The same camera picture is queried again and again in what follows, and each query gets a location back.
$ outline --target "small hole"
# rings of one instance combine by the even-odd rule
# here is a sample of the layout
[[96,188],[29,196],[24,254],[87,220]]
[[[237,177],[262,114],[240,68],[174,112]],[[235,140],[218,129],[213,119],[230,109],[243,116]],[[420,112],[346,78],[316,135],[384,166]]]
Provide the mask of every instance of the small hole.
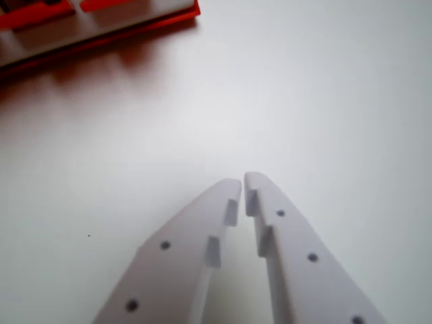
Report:
[[126,310],[129,313],[133,313],[138,309],[138,301],[136,299],[131,299],[126,303]]
[[366,324],[366,321],[361,316],[354,316],[351,322],[352,324]]
[[161,249],[162,250],[168,250],[171,247],[171,243],[169,243],[168,241],[163,241],[161,243]]
[[318,256],[315,253],[310,253],[308,255],[308,259],[310,262],[317,262],[318,261]]

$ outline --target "white table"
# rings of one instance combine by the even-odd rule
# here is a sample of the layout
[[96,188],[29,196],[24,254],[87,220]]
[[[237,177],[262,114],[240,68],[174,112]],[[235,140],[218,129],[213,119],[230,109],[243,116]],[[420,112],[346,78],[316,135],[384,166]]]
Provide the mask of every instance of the white table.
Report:
[[[147,237],[251,170],[389,323],[430,323],[432,2],[200,4],[195,27],[2,86],[0,323],[91,323]],[[203,323],[271,323],[244,206],[224,252]]]

